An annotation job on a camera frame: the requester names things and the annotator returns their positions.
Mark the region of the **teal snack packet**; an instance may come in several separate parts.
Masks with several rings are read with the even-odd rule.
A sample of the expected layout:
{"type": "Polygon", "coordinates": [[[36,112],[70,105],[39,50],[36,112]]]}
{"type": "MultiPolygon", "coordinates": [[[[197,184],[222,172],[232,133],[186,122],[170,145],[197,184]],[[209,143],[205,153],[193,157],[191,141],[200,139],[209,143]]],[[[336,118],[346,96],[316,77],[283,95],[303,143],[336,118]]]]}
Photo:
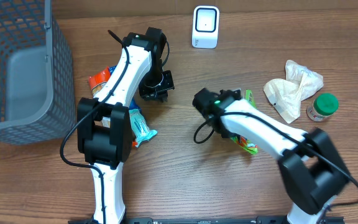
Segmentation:
{"type": "Polygon", "coordinates": [[[135,134],[135,147],[139,147],[143,142],[150,141],[157,135],[157,130],[150,129],[146,123],[140,109],[129,108],[132,132],[135,134]]]}

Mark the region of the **beige paper bag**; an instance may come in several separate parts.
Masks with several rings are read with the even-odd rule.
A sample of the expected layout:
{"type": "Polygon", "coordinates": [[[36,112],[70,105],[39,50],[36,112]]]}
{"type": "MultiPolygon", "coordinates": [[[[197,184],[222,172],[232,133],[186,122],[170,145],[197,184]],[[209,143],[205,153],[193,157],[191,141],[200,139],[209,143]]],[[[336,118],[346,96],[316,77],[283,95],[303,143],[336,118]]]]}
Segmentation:
{"type": "Polygon", "coordinates": [[[285,64],[285,79],[275,78],[264,85],[271,105],[288,124],[300,117],[301,102],[324,86],[323,76],[293,60],[285,64]]]}

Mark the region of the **blue Oreo cookie pack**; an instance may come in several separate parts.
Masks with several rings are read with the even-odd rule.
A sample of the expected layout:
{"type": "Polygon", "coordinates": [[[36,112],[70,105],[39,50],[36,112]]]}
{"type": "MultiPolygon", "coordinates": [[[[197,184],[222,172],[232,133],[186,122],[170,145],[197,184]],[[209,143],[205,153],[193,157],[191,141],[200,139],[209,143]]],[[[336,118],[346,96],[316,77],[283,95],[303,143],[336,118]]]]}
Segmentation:
{"type": "Polygon", "coordinates": [[[108,69],[109,69],[110,74],[112,74],[115,71],[116,66],[109,67],[108,69]]]}

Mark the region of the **green snack packet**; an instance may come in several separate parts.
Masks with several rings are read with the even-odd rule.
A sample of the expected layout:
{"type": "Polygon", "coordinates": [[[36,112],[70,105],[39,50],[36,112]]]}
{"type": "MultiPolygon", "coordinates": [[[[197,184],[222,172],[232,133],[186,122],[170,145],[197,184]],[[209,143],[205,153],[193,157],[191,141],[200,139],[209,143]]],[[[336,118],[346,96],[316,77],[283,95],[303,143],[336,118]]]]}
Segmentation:
{"type": "MultiPolygon", "coordinates": [[[[247,100],[254,108],[256,107],[255,100],[254,100],[254,94],[251,90],[246,89],[244,93],[244,98],[247,100]]],[[[241,147],[243,150],[247,151],[248,153],[255,155],[258,153],[259,149],[258,146],[254,143],[252,143],[250,140],[243,136],[235,136],[231,138],[233,142],[235,142],[239,147],[241,147]]]]}

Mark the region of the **red snack packet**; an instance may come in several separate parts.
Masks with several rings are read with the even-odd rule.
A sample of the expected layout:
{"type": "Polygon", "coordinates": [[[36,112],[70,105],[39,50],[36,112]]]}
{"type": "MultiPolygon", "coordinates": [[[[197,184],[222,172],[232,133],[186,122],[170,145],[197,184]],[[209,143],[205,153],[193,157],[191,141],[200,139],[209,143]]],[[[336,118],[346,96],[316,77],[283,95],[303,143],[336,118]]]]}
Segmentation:
{"type": "MultiPolygon", "coordinates": [[[[102,88],[105,86],[105,84],[107,84],[108,80],[110,79],[111,74],[108,68],[109,67],[106,67],[104,70],[97,73],[96,75],[90,76],[88,79],[89,87],[94,97],[96,96],[97,93],[99,93],[102,90],[102,88]]],[[[134,98],[132,99],[129,107],[136,107],[139,109],[134,98]]],[[[110,127],[109,118],[103,118],[101,120],[101,124],[104,127],[109,128],[110,127]]],[[[133,132],[132,132],[132,136],[133,136],[132,147],[135,147],[135,134],[133,132]]]]}

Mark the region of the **green lid jar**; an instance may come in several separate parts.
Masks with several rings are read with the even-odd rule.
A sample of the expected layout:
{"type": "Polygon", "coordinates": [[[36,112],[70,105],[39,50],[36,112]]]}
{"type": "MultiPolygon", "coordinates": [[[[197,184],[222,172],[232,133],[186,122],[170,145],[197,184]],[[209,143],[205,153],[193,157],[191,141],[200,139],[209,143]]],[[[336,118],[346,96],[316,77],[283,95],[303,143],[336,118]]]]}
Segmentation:
{"type": "Polygon", "coordinates": [[[310,119],[321,122],[333,115],[338,108],[338,99],[333,94],[323,93],[314,99],[306,112],[310,119]]]}

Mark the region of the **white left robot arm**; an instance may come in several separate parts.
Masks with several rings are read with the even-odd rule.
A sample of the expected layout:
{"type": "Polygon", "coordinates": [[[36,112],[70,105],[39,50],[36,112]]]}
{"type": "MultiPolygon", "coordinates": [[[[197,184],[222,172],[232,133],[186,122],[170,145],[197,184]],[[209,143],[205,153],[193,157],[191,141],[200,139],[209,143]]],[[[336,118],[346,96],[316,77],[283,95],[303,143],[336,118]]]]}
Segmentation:
{"type": "Polygon", "coordinates": [[[94,98],[77,107],[78,150],[94,179],[96,206],[91,223],[122,223],[122,170],[132,148],[129,105],[136,92],[144,100],[164,102],[174,88],[172,74],[161,59],[168,45],[163,31],[149,27],[144,34],[121,39],[122,55],[109,80],[94,98]]]}

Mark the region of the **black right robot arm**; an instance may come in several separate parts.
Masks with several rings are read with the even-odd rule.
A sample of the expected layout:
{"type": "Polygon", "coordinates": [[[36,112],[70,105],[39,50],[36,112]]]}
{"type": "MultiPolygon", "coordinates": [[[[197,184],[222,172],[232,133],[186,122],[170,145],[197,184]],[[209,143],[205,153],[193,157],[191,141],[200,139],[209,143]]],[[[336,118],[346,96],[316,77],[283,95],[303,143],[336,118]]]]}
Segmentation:
{"type": "Polygon", "coordinates": [[[293,202],[284,223],[321,223],[349,183],[350,172],[322,129],[307,133],[280,123],[255,109],[240,90],[215,93],[203,88],[193,106],[213,132],[223,138],[250,139],[277,161],[293,202]]]}

